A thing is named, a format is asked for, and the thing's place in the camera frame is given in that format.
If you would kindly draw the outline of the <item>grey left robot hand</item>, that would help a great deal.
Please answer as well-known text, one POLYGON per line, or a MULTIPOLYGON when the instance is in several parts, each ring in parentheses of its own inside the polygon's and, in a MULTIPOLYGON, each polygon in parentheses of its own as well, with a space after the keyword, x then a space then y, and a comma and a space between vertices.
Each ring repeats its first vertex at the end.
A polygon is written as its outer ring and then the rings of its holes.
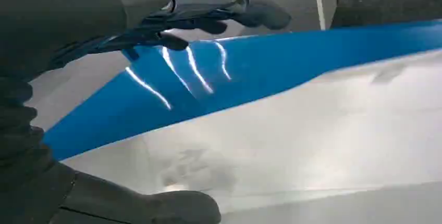
POLYGON ((31 81, 88 54, 188 42, 170 29, 286 27, 269 0, 1 0, 1 223, 220 223, 198 191, 145 195, 57 161, 31 125, 31 81))

